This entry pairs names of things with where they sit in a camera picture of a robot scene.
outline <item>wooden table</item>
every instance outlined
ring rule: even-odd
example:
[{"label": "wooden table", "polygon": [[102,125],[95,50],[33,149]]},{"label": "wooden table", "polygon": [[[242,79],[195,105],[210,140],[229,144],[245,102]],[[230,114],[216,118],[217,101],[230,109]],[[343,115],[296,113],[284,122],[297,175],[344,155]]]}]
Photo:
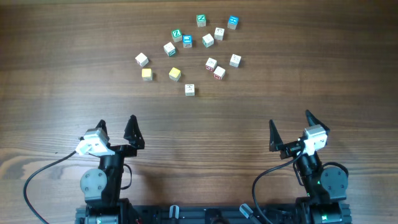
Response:
[{"label": "wooden table", "polygon": [[[198,28],[195,15],[205,13]],[[229,15],[239,17],[227,29]],[[226,28],[206,49],[201,37]],[[170,31],[194,47],[163,45]],[[398,218],[398,15],[396,2],[217,1],[3,6],[0,8],[0,223],[39,223],[22,197],[28,176],[107,121],[112,144],[138,117],[146,148],[126,159],[134,205],[252,203],[251,185],[285,161],[268,150],[274,119],[286,142],[308,126],[304,111],[331,128],[323,162],[350,171],[347,203],[355,223]],[[150,62],[144,82],[134,58]],[[242,56],[239,68],[229,66]],[[226,69],[205,70],[208,57]],[[172,67],[182,71],[170,80]],[[195,84],[195,97],[184,94]],[[32,204],[50,223],[71,223],[84,205],[80,177],[98,159],[75,155],[29,185]],[[129,175],[124,175],[123,185]],[[261,203],[305,195],[291,167],[264,177]]]}]

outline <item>yellow cube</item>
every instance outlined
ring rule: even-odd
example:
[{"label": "yellow cube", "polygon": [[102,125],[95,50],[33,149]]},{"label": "yellow cube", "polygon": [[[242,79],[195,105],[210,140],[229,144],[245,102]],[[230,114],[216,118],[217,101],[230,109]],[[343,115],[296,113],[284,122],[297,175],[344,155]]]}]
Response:
[{"label": "yellow cube", "polygon": [[150,68],[142,69],[142,79],[144,81],[152,81],[152,69]]},{"label": "yellow cube", "polygon": [[170,79],[178,82],[178,80],[181,77],[181,71],[176,68],[172,68],[172,70],[169,73],[169,77],[170,77]]}]

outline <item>wood grain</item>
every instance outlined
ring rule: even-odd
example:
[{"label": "wood grain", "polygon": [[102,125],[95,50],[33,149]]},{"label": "wood grain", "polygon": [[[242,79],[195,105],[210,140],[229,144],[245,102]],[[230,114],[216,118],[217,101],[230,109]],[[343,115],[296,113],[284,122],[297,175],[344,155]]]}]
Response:
[{"label": "wood grain", "polygon": [[[268,151],[268,121],[286,141],[306,127],[310,109],[331,128],[323,162],[350,171],[355,223],[398,219],[398,15],[394,1],[134,2],[0,7],[0,223],[39,223],[22,197],[35,170],[66,156],[105,119],[123,144],[131,114],[146,148],[127,159],[136,205],[252,203],[251,184],[281,164]],[[195,15],[208,25],[198,28]],[[206,49],[201,37],[237,30]],[[163,45],[170,31],[191,34],[194,48]],[[134,61],[146,54],[153,82]],[[229,66],[242,56],[239,68]],[[222,81],[207,58],[226,69]],[[172,67],[180,82],[169,79]],[[195,84],[196,97],[184,96]],[[80,177],[98,166],[89,156],[44,171],[29,198],[50,223],[71,223],[84,204]],[[260,202],[305,195],[292,168],[263,178]]]}]

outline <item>cube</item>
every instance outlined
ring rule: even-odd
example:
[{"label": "cube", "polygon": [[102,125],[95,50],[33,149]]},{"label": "cube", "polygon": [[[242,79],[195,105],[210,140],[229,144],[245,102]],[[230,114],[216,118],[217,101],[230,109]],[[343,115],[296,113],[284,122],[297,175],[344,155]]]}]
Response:
[{"label": "cube", "polygon": [[179,29],[173,30],[172,37],[173,37],[174,42],[180,42],[182,40],[181,30],[179,30]]},{"label": "cube", "polygon": [[192,47],[192,35],[182,36],[182,45],[184,48]]},{"label": "cube", "polygon": [[224,38],[224,29],[216,27],[216,31],[214,32],[214,39],[223,40]]},{"label": "cube", "polygon": [[169,73],[169,77],[170,77],[170,79],[178,82],[178,80],[181,77],[181,71],[176,69],[176,68],[172,68],[170,73]]},{"label": "cube", "polygon": [[217,61],[216,60],[214,60],[212,58],[209,58],[207,60],[207,62],[206,62],[206,69],[207,70],[210,70],[210,71],[214,72],[214,69],[216,68],[216,66],[217,66]]},{"label": "cube", "polygon": [[163,48],[169,57],[175,54],[175,47],[171,42],[163,46]]},{"label": "cube", "polygon": [[150,68],[142,69],[142,79],[144,81],[152,81],[152,69]]},{"label": "cube", "polygon": [[206,16],[204,14],[197,15],[197,24],[198,27],[206,26]]},{"label": "cube", "polygon": [[214,71],[214,77],[218,80],[222,80],[225,75],[225,69],[217,66],[216,70]]},{"label": "cube", "polygon": [[144,67],[149,62],[148,58],[143,53],[140,53],[136,57],[136,61],[141,67]]},{"label": "cube", "polygon": [[214,44],[214,38],[211,36],[211,34],[207,34],[203,37],[203,44],[205,47],[210,47]]},{"label": "cube", "polygon": [[195,96],[195,85],[194,84],[185,85],[185,96]]},{"label": "cube", "polygon": [[228,20],[228,28],[230,29],[236,29],[236,26],[238,25],[239,18],[236,16],[230,16]]},{"label": "cube", "polygon": [[241,62],[241,56],[232,54],[231,61],[229,61],[230,66],[238,67],[239,63]]}]

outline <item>brown wood surface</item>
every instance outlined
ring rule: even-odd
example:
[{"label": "brown wood surface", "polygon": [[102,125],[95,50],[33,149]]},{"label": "brown wood surface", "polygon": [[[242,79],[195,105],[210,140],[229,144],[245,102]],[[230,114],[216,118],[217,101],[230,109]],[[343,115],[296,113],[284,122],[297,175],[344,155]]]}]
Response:
[{"label": "brown wood surface", "polygon": [[[74,150],[100,119],[124,144],[131,114],[146,148],[126,159],[135,205],[252,203],[251,185],[282,163],[268,151],[268,121],[285,141],[310,109],[329,125],[323,162],[350,171],[355,223],[398,219],[398,15],[395,1],[136,2],[0,8],[0,223],[39,223],[22,197],[28,176]],[[206,27],[195,15],[205,13]],[[238,29],[226,28],[229,15]],[[206,49],[201,37],[226,28]],[[170,31],[194,48],[166,56]],[[134,58],[149,59],[144,82]],[[239,68],[229,66],[242,56]],[[205,70],[208,57],[226,69]],[[178,83],[172,67],[182,71]],[[195,84],[196,97],[184,95]],[[80,177],[97,158],[73,156],[38,175],[29,198],[50,223],[72,223],[84,204]],[[124,176],[123,184],[128,182]],[[260,202],[305,195],[291,167],[263,178]]]}]

